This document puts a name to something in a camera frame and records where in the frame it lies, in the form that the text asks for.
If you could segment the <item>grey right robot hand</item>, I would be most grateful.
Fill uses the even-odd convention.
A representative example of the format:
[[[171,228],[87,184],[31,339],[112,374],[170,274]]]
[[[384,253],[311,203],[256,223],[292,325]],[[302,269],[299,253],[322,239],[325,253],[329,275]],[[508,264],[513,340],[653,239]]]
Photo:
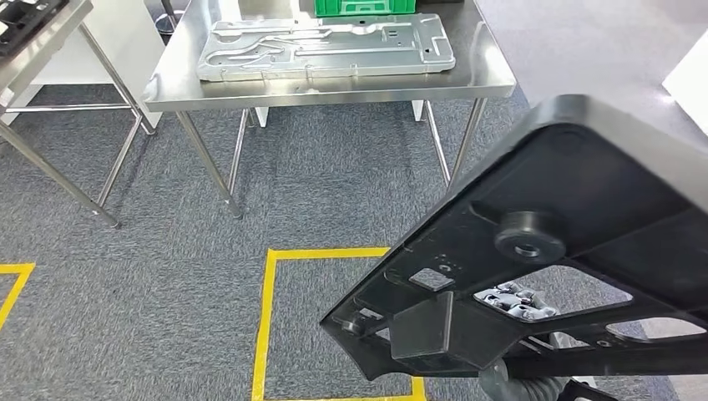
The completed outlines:
[[[474,294],[474,297],[500,312],[526,321],[555,317],[559,310],[544,300],[544,292],[537,292],[516,282],[504,282]]]

